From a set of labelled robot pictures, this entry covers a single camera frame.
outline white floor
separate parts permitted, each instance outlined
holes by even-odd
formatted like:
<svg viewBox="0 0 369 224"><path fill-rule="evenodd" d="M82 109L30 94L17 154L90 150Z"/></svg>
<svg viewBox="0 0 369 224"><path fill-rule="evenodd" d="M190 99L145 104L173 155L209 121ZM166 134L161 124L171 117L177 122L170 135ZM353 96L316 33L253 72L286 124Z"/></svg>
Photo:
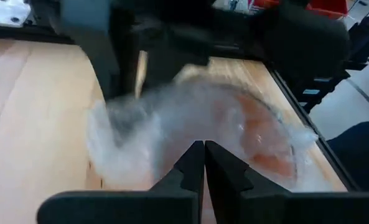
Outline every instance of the white floor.
<svg viewBox="0 0 369 224"><path fill-rule="evenodd" d="M356 4L344 22L349 28L368 12L369 4ZM326 139L332 139L358 123L369 121L369 102L366 100L369 98L369 65L362 71L348 72L350 81L339 83L335 91L328 94L310 113L312 121ZM357 87L365 93L364 96L357 91Z"/></svg>

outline transparent plastic wrap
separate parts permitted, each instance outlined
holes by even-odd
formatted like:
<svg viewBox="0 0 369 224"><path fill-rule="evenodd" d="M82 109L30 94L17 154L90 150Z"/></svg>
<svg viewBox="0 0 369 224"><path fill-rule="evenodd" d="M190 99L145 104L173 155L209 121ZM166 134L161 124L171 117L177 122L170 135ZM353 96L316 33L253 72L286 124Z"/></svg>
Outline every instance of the transparent plastic wrap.
<svg viewBox="0 0 369 224"><path fill-rule="evenodd" d="M95 105L88 148L107 185L149 189L195 140L208 139L283 187L296 188L307 164L305 151L317 136L303 126L285 124L240 81L199 77L138 99L128 96Z"/></svg>

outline clear plastic bag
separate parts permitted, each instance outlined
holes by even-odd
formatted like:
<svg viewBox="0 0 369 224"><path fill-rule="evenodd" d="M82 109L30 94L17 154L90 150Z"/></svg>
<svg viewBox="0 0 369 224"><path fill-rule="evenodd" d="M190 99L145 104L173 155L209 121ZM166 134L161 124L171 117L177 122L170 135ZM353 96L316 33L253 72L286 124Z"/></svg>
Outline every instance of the clear plastic bag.
<svg viewBox="0 0 369 224"><path fill-rule="evenodd" d="M168 173L195 140L213 140L267 178L295 186L316 135L284 122L241 85L199 78L98 102L88 123L90 158L119 190L146 190Z"/></svg>

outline red object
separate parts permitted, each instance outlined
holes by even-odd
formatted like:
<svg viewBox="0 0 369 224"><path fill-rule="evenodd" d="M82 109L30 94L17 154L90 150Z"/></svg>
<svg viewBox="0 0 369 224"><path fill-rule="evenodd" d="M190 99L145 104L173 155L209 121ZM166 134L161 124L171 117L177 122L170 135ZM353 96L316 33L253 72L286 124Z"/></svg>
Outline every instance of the red object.
<svg viewBox="0 0 369 224"><path fill-rule="evenodd" d="M254 6L266 9L271 6L278 5L279 0L255 0ZM319 15L327 16L330 19L339 19L347 15L346 0L312 0L307 6L308 10L312 10Z"/></svg>

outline wooden table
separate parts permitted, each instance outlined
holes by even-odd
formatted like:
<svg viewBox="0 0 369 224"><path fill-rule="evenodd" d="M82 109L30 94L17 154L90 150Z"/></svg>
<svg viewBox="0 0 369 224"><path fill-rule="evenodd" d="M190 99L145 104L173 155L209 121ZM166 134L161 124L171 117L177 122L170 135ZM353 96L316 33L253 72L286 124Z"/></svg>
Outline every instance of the wooden table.
<svg viewBox="0 0 369 224"><path fill-rule="evenodd" d="M245 69L284 119L301 124L262 63L225 63ZM79 47L0 40L0 224L35 223L39 205L57 192L101 188L86 151L86 113L101 98ZM309 155L331 190L346 190L316 144Z"/></svg>

